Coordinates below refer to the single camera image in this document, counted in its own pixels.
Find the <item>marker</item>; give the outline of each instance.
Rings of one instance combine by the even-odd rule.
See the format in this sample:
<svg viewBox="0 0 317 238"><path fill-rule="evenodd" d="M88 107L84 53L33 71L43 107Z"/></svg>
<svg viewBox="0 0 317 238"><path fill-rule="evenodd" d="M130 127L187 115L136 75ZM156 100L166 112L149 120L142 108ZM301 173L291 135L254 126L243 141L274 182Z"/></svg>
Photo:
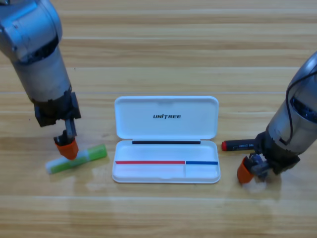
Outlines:
<svg viewBox="0 0 317 238"><path fill-rule="evenodd" d="M223 151L233 151L233 150L253 150L254 139L248 140L225 140L221 144Z"/></svg>

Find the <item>unitree logo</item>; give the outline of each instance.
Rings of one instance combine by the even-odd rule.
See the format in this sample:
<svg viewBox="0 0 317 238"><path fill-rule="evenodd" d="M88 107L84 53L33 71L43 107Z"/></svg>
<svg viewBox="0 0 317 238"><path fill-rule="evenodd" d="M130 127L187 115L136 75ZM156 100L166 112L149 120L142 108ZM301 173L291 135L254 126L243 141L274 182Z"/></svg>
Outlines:
<svg viewBox="0 0 317 238"><path fill-rule="evenodd" d="M182 117L182 115L164 115L164 114L153 115L153 118L164 118L164 119L166 119L166 118L181 118L181 117Z"/></svg>

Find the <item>red stripe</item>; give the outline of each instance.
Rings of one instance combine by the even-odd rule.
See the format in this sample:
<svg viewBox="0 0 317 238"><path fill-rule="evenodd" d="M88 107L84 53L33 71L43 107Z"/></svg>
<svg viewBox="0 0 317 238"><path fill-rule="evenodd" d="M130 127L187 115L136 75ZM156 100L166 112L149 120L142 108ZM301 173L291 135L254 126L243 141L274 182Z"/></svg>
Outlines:
<svg viewBox="0 0 317 238"><path fill-rule="evenodd" d="M185 161L116 161L116 164L136 164L136 165L152 165L152 164L185 164Z"/></svg>

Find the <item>black cable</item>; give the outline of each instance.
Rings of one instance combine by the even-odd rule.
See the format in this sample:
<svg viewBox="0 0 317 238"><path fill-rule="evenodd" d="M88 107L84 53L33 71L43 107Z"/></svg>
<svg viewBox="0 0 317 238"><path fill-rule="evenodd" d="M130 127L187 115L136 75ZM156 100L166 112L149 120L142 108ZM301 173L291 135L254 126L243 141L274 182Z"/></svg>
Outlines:
<svg viewBox="0 0 317 238"><path fill-rule="evenodd" d="M286 107L287 107L287 113L288 113L288 117L289 117L289 123L290 123L290 136L288 138L287 141L284 141L282 138L280 139L280 141L284 144L284 145L287 145L291 140L292 140L292 137L293 137L293 122L292 122L292 115L291 115L291 110L289 109L289 100L288 100L288 95L289 95L289 92L291 91L291 89L298 83L304 81L305 79L308 79L314 75L317 74L317 71L314 72L314 73L310 73L308 75L306 75L305 77L302 77L300 78L299 80L297 80L296 82L292 83L288 89L286 90Z"/></svg>

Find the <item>open white box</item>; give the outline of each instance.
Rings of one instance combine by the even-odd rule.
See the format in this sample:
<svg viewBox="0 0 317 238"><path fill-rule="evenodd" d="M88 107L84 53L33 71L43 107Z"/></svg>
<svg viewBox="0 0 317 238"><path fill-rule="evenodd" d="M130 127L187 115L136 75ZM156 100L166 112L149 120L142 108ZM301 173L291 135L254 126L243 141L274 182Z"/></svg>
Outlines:
<svg viewBox="0 0 317 238"><path fill-rule="evenodd" d="M112 177L117 182L215 183L220 179L218 100L211 96L120 97Z"/></svg>

